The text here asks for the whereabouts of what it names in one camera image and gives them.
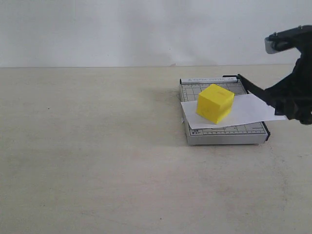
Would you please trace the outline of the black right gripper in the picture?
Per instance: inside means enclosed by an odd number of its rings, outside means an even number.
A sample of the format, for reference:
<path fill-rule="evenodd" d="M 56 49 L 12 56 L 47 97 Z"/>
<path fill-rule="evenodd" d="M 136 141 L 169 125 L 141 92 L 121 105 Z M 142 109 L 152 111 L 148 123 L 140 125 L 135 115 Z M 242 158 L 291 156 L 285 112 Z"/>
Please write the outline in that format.
<path fill-rule="evenodd" d="M 265 91 L 280 114 L 301 124 L 311 124 L 312 55 L 302 53 L 292 72 Z"/>

